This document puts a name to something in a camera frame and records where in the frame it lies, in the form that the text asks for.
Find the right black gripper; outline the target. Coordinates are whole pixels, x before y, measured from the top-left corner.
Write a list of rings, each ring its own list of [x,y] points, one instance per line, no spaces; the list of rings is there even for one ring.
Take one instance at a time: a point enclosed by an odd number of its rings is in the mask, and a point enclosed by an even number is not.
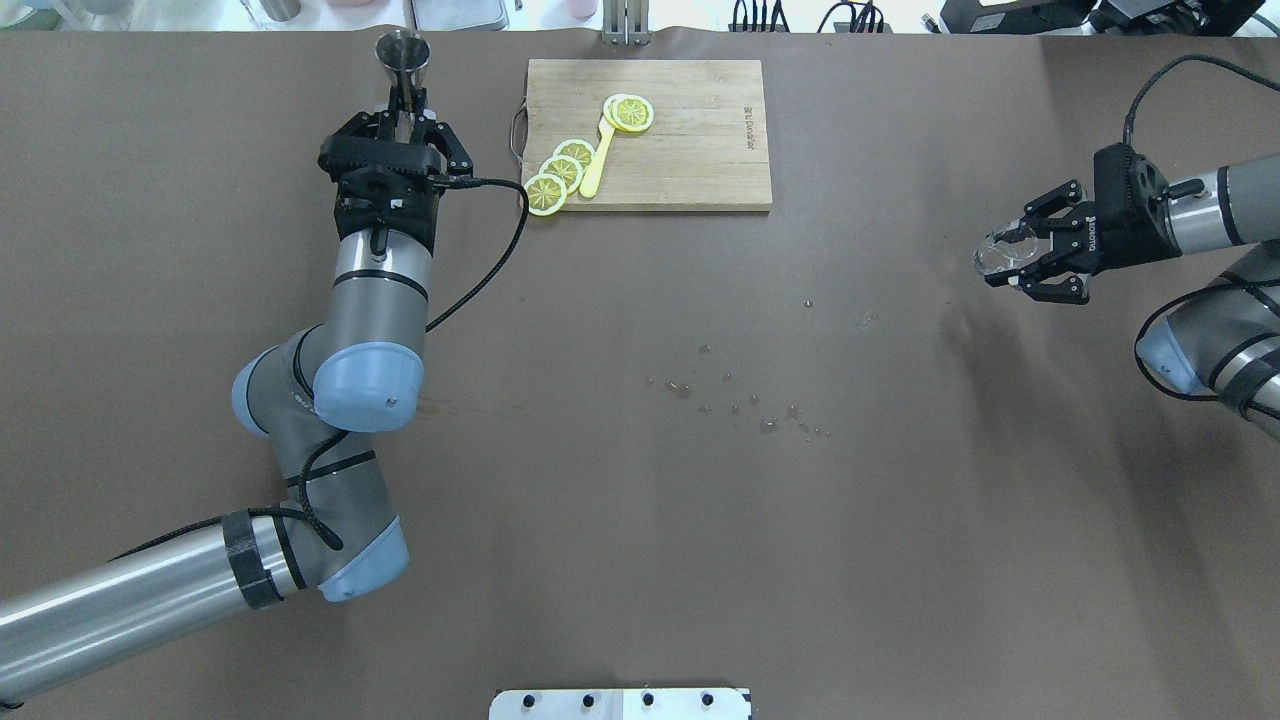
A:
[[[1089,302],[1091,275],[1181,256],[1167,228],[1169,182],[1129,143],[1094,154],[1094,193],[1085,201],[1078,179],[1025,204],[1018,224],[1052,229],[1053,263],[987,272],[991,287],[1009,286],[1046,304]]]

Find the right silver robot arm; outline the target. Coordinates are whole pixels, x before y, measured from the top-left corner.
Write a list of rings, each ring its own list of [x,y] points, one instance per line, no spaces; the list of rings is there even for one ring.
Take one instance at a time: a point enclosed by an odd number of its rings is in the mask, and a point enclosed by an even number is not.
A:
[[[1216,402],[1277,436],[1279,159],[1170,181],[1128,143],[1094,155],[1094,193],[1070,179],[989,233],[974,265],[993,287],[1083,305],[1093,277],[1221,249],[1243,255],[1207,286],[1157,307],[1134,356],[1164,395]]]

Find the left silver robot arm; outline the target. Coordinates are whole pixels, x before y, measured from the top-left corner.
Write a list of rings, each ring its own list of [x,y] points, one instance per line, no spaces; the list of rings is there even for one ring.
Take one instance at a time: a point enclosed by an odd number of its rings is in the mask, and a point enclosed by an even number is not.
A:
[[[433,111],[394,109],[352,117],[317,161],[337,186],[340,237],[328,318],[260,354],[230,392],[271,446],[285,497],[4,601],[4,711],[297,592],[340,603],[408,566],[372,437],[416,414],[436,209],[474,165]]]

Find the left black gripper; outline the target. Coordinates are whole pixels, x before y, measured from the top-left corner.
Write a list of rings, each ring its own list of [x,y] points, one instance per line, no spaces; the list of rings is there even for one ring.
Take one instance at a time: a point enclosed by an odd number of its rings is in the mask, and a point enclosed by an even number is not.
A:
[[[330,136],[330,145],[387,140],[383,111],[358,111]],[[402,176],[384,167],[362,167],[332,177],[334,222],[343,240],[361,231],[394,231],[434,254],[443,188],[429,178],[474,178],[474,161],[447,122],[425,119],[425,176]]]

